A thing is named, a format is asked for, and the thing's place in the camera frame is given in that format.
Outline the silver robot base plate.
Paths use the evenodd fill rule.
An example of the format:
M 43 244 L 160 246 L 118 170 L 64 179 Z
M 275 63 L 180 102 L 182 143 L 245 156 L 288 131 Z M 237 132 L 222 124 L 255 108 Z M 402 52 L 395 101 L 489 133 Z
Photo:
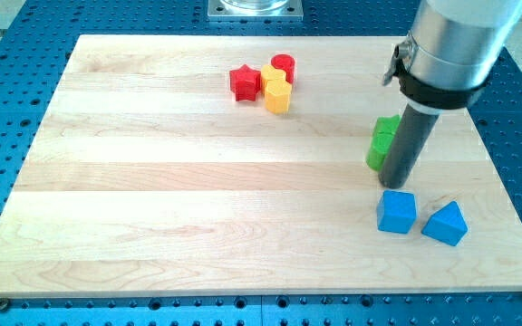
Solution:
M 207 0 L 209 21 L 293 20 L 304 17 L 302 0 Z

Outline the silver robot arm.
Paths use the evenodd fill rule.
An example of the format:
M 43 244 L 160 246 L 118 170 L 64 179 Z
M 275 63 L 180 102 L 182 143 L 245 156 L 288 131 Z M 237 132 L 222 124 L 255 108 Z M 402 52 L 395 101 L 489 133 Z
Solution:
M 422 0 L 382 83 L 396 78 L 407 113 L 437 117 L 474 104 L 522 16 L 522 0 Z

